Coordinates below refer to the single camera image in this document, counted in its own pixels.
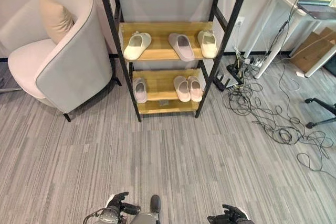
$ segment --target white slipper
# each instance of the white slipper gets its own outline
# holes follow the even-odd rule
[[[188,82],[184,76],[177,76],[174,79],[174,87],[177,96],[181,102],[190,101],[190,93],[188,88]]]
[[[194,51],[187,36],[184,34],[169,34],[168,40],[181,60],[192,61],[195,59]]]
[[[197,35],[198,43],[201,46],[205,58],[215,58],[217,55],[217,43],[212,31],[200,31]]]
[[[190,91],[191,100],[194,102],[200,102],[202,100],[202,88],[199,83],[199,79],[196,76],[188,77],[188,87]]]
[[[147,101],[146,82],[143,78],[133,80],[133,93],[137,103],[145,103]]]
[[[148,33],[140,33],[136,31],[130,38],[128,45],[124,50],[125,59],[137,60],[151,42],[152,37]]]

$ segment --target white table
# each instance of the white table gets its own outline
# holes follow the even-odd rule
[[[288,5],[290,8],[293,7],[293,4],[295,3],[296,0],[272,0],[269,6],[266,8],[265,12],[267,13],[265,22],[262,24],[262,27],[259,27],[259,22],[256,23],[256,26],[254,28],[254,33],[257,34],[256,37],[252,38],[251,40],[248,41],[247,43],[247,48],[245,50],[244,58],[247,58],[252,49],[254,48],[255,44],[257,43],[261,33],[265,29],[265,26],[267,22],[269,21],[272,13],[275,10],[275,7],[277,6],[278,3],[285,3]],[[295,31],[295,29],[299,26],[299,24],[303,21],[306,20],[306,18],[309,18],[310,24],[305,30],[305,32],[302,34],[300,41],[298,41],[296,47],[290,54],[292,56],[293,52],[295,52],[300,45],[308,38],[310,33],[312,31],[315,31],[322,23],[321,20],[313,19],[310,15],[308,15],[306,12],[303,10],[299,9],[297,5],[293,7],[293,16],[290,21],[290,24],[288,24],[288,34],[287,34],[287,29],[283,31],[283,33],[279,36],[278,41],[274,44],[272,47],[272,51],[270,55],[266,58],[265,62],[262,64],[260,71],[258,74],[255,75],[256,79],[259,79],[261,75],[265,72],[267,67],[271,64],[273,59],[276,57],[276,55],[280,52],[282,45],[286,43],[286,41],[289,39],[289,37],[292,35],[292,33]],[[332,47],[324,57],[322,57],[306,74],[306,77],[310,77],[316,70],[318,70],[321,66],[323,66],[334,54],[336,53],[336,46]]]

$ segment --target beige pillow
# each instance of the beige pillow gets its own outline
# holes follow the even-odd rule
[[[39,0],[43,25],[54,43],[59,43],[74,24],[72,14],[55,0]]]

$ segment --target wooden shelf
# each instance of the wooden shelf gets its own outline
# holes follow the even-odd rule
[[[149,101],[138,104],[140,114],[158,114],[158,113],[173,113],[173,112],[188,112],[196,111],[198,102],[181,102],[178,100],[167,101],[164,104],[162,101]]]
[[[171,33],[185,34],[194,50],[195,59],[203,58],[197,34],[201,30],[211,30],[212,22],[167,22],[167,23],[121,23],[120,29],[123,34],[123,50],[136,31],[149,33],[152,43],[137,61],[180,60],[168,41]]]
[[[174,78],[176,76],[198,77],[199,73],[199,69],[134,71],[133,79],[139,77],[145,79],[148,101],[178,100]]]

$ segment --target power strip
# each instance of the power strip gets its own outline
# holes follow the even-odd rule
[[[262,58],[254,58],[253,62],[250,63],[251,66],[257,67],[257,68],[261,68],[263,63],[264,63],[265,59]]]

